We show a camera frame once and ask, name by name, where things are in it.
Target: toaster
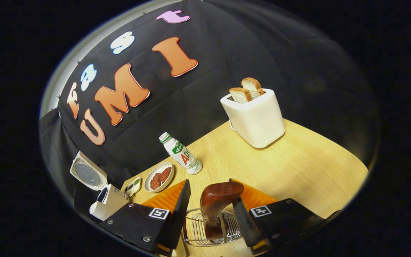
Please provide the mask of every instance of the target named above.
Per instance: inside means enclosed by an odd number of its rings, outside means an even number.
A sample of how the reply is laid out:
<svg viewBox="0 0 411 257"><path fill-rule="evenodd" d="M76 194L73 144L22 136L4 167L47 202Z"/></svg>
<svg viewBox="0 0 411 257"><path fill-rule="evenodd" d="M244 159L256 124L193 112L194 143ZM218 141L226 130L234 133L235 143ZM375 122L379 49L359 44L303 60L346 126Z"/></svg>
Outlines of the toaster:
<svg viewBox="0 0 411 257"><path fill-rule="evenodd" d="M231 94L220 99L232 130L254 148L264 148L285 133L282 112L274 91L262 89L264 94L241 104Z"/></svg>

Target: plate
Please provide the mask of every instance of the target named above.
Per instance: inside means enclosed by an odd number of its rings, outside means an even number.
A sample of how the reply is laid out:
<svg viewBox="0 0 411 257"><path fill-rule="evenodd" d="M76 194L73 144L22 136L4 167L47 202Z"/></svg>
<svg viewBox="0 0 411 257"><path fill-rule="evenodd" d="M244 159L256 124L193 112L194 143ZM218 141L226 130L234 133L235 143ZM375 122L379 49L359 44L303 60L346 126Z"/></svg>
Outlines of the plate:
<svg viewBox="0 0 411 257"><path fill-rule="evenodd" d="M150 188L150 182L152 181L153 177L155 177L155 174L162 173L168 167L172 168L168 179L166 179L166 181L164 183L161 183L161 186L158 187L157 189L155 189L155 190L151 189ZM160 165L156 166L152 171L150 171L148 176L145 178L144 189L147 192L152 192L152 193L160 192L161 190L165 189L168 186L168 184L171 182L173 177L174 177L174 167L172 166L172 163L163 162Z"/></svg>

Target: bottle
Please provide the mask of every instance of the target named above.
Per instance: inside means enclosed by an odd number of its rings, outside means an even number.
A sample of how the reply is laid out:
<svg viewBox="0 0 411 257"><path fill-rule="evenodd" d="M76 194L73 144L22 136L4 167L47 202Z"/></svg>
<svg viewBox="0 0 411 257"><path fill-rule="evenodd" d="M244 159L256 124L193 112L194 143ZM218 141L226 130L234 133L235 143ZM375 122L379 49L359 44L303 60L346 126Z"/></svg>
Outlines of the bottle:
<svg viewBox="0 0 411 257"><path fill-rule="evenodd" d="M202 169L202 163L198 161L191 152L177 139L164 132L159 141L172 158L174 158L189 174L197 174Z"/></svg>

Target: toast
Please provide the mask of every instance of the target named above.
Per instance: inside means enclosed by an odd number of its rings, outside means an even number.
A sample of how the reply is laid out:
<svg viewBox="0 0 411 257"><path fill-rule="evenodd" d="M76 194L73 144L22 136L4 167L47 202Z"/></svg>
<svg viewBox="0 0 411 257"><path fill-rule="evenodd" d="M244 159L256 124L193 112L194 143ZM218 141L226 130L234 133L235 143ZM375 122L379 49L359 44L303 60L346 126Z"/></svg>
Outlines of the toast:
<svg viewBox="0 0 411 257"><path fill-rule="evenodd" d="M255 99L258 96L261 96L264 94L264 91L261 89L261 85L259 84L259 81L257 81L254 78L244 78L240 84L242 85L243 88L250 91L252 99Z"/></svg>
<svg viewBox="0 0 411 257"><path fill-rule="evenodd" d="M253 99L252 95L250 94L250 91L245 88L233 87L229 89L229 92L233 97L234 101L239 102L241 104L245 104L246 102L249 102Z"/></svg>

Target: metal rack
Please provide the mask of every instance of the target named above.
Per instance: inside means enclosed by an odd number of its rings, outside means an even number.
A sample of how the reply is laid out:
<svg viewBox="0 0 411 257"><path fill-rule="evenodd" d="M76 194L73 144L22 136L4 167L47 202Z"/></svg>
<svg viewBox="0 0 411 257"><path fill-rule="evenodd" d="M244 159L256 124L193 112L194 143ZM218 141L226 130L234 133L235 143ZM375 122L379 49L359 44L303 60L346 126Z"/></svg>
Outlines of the metal rack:
<svg viewBox="0 0 411 257"><path fill-rule="evenodd" d="M202 213L199 208L186 212L182 232L185 242L194 247L212 247L233 242L242 237L237 218L233 213L221 211L218 215L222 226L223 237L208 240L204 232Z"/></svg>

